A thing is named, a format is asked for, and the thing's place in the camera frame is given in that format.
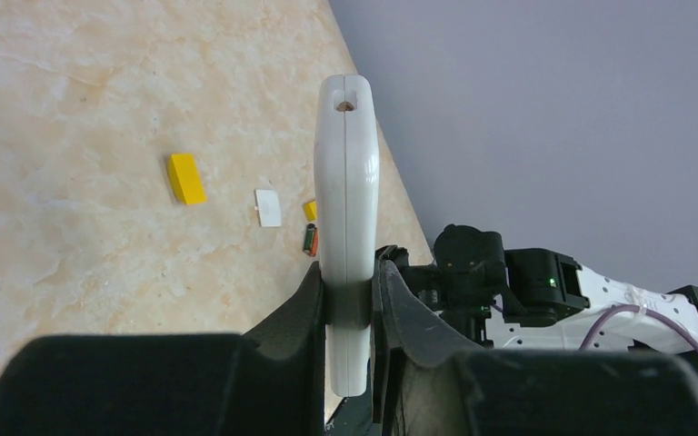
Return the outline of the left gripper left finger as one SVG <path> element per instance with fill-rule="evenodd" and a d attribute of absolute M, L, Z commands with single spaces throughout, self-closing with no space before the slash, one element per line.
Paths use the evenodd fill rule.
<path fill-rule="evenodd" d="M 55 335 L 0 376 L 0 435 L 320 435 L 324 290 L 313 263 L 250 331 Z"/>

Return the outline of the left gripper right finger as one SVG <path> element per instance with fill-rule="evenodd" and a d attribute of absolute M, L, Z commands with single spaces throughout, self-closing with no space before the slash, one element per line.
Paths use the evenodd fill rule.
<path fill-rule="evenodd" d="M 698 435 L 698 375 L 677 357 L 486 350 L 386 260 L 372 296 L 373 419 L 384 435 Z"/>

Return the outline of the white battery cover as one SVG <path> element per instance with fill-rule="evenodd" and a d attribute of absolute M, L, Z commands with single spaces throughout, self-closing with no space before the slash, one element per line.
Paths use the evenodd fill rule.
<path fill-rule="evenodd" d="M 255 189 L 255 210 L 263 228 L 282 226 L 282 210 L 278 193 L 271 189 Z"/>

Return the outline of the white remote control back up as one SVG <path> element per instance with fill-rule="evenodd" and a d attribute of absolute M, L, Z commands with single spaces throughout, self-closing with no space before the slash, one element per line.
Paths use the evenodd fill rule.
<path fill-rule="evenodd" d="M 314 187 L 327 368 L 331 389 L 340 397 L 366 391 L 380 179 L 369 82 L 358 74 L 326 78 L 318 99 Z"/>

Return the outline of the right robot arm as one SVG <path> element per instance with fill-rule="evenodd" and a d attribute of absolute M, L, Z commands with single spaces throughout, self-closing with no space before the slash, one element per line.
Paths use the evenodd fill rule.
<path fill-rule="evenodd" d="M 562 253 L 505 249 L 499 233 L 462 224 L 438 235 L 430 264 L 410 264 L 393 245 L 376 254 L 424 306 L 484 348 L 662 352 L 698 371 L 696 286 L 648 291 Z"/>

